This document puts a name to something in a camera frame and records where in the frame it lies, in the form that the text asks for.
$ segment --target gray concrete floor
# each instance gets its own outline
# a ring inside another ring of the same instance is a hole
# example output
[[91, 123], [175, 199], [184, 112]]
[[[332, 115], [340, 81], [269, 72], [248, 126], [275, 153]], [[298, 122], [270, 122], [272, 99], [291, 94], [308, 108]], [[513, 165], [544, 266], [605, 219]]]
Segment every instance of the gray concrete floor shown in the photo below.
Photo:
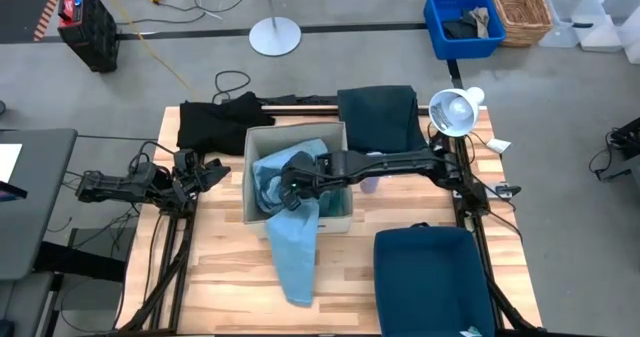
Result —
[[[132, 18], [184, 17], [143, 0], [119, 0]], [[178, 0], [185, 5], [190, 0]], [[215, 8], [217, 0], [211, 1]], [[300, 24], [421, 21], [424, 0], [276, 0], [280, 14]], [[268, 13], [265, 0], [245, 0], [193, 25], [143, 24], [143, 31], [249, 28]], [[48, 34], [55, 34], [50, 26]], [[123, 42], [119, 69], [90, 73], [62, 44], [0, 46], [0, 98], [11, 110], [0, 128], [73, 127], [84, 134], [155, 137], [162, 112], [184, 100], [208, 101], [215, 73], [251, 75], [258, 96], [331, 94], [340, 88], [411, 84], [421, 102], [451, 86], [426, 31], [303, 36], [291, 54], [266, 58], [246, 37], [154, 40], [152, 48], [194, 88], [193, 98], [138, 41]], [[504, 155], [509, 182], [523, 187], [514, 200], [544, 325], [553, 331], [634, 336], [640, 330], [638, 187], [628, 178], [603, 184], [587, 169], [612, 127], [638, 117], [640, 67], [623, 53], [575, 49], [499, 49], [483, 60], [459, 61], [465, 86], [487, 93], [494, 129], [513, 145]], [[139, 143], [80, 139], [70, 170], [124, 173]], [[114, 159], [108, 156], [122, 156]], [[121, 203], [81, 204], [62, 191], [50, 228], [73, 216], [72, 227], [99, 228], [122, 214]], [[70, 228], [47, 234], [66, 243]], [[76, 285], [70, 280], [65, 290]], [[72, 323], [110, 326], [118, 285], [84, 285], [68, 299]], [[95, 304], [86, 295], [99, 293]], [[60, 321], [57, 336], [73, 336]]]

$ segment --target dark green cloth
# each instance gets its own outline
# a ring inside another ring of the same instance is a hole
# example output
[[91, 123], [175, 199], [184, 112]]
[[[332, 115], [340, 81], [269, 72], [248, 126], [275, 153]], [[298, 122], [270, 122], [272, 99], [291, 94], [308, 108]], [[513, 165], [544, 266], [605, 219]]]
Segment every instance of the dark green cloth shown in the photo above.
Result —
[[376, 86], [338, 91], [340, 120], [349, 149], [361, 153], [397, 153], [427, 145], [418, 121], [411, 86]]

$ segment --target blue storage bin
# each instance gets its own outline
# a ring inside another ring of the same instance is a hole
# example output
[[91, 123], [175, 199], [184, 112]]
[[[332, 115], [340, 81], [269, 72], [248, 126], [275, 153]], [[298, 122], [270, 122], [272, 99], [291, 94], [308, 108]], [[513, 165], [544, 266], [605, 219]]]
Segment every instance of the blue storage bin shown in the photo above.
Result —
[[[442, 22], [458, 20], [462, 17], [463, 10], [470, 11], [476, 7], [487, 7], [489, 10], [489, 38], [446, 38]], [[489, 57], [506, 37], [492, 0], [427, 0], [424, 19], [431, 35], [433, 50], [440, 60]]]
[[382, 231], [374, 243], [382, 336], [494, 337], [489, 288], [473, 236], [456, 227]]

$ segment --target dark teal fabric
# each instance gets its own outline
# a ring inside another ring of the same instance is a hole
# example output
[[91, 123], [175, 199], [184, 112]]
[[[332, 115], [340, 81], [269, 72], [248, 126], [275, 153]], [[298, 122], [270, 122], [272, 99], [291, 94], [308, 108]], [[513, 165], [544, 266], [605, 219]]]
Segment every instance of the dark teal fabric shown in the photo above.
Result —
[[415, 151], [427, 145], [411, 86], [376, 86], [338, 91], [338, 113], [349, 149], [361, 153]]
[[383, 336], [494, 337], [489, 289], [473, 236], [456, 227], [382, 231], [374, 245]]

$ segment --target white lamp shade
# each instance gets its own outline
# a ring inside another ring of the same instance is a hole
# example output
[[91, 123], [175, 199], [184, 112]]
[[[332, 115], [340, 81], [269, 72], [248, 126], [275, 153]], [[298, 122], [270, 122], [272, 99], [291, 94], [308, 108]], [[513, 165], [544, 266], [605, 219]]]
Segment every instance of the white lamp shade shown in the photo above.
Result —
[[458, 88], [442, 90], [429, 102], [431, 122], [447, 136], [464, 136], [478, 121], [478, 106], [482, 101], [484, 92], [478, 87], [466, 91]]

